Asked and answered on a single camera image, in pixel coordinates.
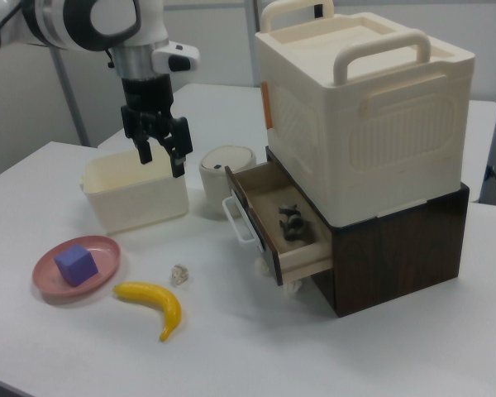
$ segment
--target cream plastic basket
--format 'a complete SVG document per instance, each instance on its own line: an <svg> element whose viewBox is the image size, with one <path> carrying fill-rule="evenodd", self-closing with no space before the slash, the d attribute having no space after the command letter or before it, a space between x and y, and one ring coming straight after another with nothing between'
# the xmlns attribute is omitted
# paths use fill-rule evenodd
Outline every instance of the cream plastic basket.
<svg viewBox="0 0 496 397"><path fill-rule="evenodd" d="M460 188L475 57L371 13L256 35L269 148L334 227Z"/></svg>

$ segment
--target storage box handle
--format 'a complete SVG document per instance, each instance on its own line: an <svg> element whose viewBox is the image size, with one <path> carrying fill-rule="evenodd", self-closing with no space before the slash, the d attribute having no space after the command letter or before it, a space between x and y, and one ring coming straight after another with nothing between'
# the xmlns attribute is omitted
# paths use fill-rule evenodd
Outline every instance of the storage box handle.
<svg viewBox="0 0 496 397"><path fill-rule="evenodd" d="M332 0L279 0L277 2L271 2L261 14L261 33L270 33L272 31L272 20L278 15L318 4L323 5L324 18L332 18L334 16L334 4Z"/></svg>
<svg viewBox="0 0 496 397"><path fill-rule="evenodd" d="M228 208L228 205L231 204L235 204L237 206L237 209L241 213L242 219L244 220L246 227L248 227L248 230L250 231L251 234L250 239L245 239L241 236L241 233L239 232L239 229L235 224L235 220L233 220L233 216L231 215L230 209ZM248 219L248 216L246 215L246 211L241 206L241 203L239 203L239 199L237 198L236 194L233 191L231 191L231 197L227 197L222 201L222 208L224 209L224 213L226 214L228 221L230 221L230 224L233 227L233 231L237 236L237 241L239 242L239 244L244 248L248 248L250 246L257 246L259 250L262 252L263 247L261 245L261 241L257 236L257 233L255 232L255 229L252 226L250 219Z"/></svg>
<svg viewBox="0 0 496 397"><path fill-rule="evenodd" d="M426 64L430 61L432 46L426 34L417 29L404 32L389 33L373 41L355 43L344 48L334 61L334 82L336 86L347 83L347 70L353 60L381 52L397 50L398 48L417 46L417 63Z"/></svg>

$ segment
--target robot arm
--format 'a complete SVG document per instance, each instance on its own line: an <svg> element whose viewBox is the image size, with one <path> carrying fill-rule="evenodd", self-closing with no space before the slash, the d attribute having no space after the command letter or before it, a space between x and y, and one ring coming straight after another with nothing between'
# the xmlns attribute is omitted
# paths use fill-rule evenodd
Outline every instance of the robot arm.
<svg viewBox="0 0 496 397"><path fill-rule="evenodd" d="M111 51L122 79L125 135L145 164L148 138L167 150L173 176L193 150L188 123L174 119L170 73L196 69L198 50L169 41L162 0L0 0L0 48L14 41L60 49Z"/></svg>

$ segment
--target drawer handle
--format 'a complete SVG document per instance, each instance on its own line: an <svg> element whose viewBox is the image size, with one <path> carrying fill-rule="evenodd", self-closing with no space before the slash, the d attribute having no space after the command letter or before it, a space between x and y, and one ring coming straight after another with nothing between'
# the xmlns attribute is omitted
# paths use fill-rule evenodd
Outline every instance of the drawer handle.
<svg viewBox="0 0 496 397"><path fill-rule="evenodd" d="M237 209L241 213L242 219L244 220L246 227L248 227L248 230L250 231L250 234L252 237L251 239L245 239L239 233L239 229L237 228L237 225L235 224L235 221L233 220L233 216L231 215L230 209L228 208L228 205L231 205L231 204L235 204L237 206ZM228 221L230 221L230 224L233 227L233 230L237 236L237 241L239 242L239 244L241 244L241 246L244 248L248 248L251 246L257 246L259 248L259 250L262 252L263 247L261 245L261 241L259 240L257 233L255 233L255 229L252 226L250 219L248 219L248 216L246 215L246 211L241 206L241 203L239 203L239 200L238 200L236 194L231 192L231 197L225 198L222 201L222 207L224 208L224 213L226 214Z"/></svg>

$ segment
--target pink plate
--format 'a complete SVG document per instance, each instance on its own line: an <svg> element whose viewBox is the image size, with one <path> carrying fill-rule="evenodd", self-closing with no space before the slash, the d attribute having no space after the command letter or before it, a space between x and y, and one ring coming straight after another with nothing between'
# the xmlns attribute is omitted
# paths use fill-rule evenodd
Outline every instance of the pink plate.
<svg viewBox="0 0 496 397"><path fill-rule="evenodd" d="M60 275L54 257L71 246L79 244L92 252L99 272L77 287L68 284ZM84 294L107 281L117 270L121 258L121 250L117 243L105 236L78 237L63 242L42 256L33 269L33 283L46 295L69 297Z"/></svg>

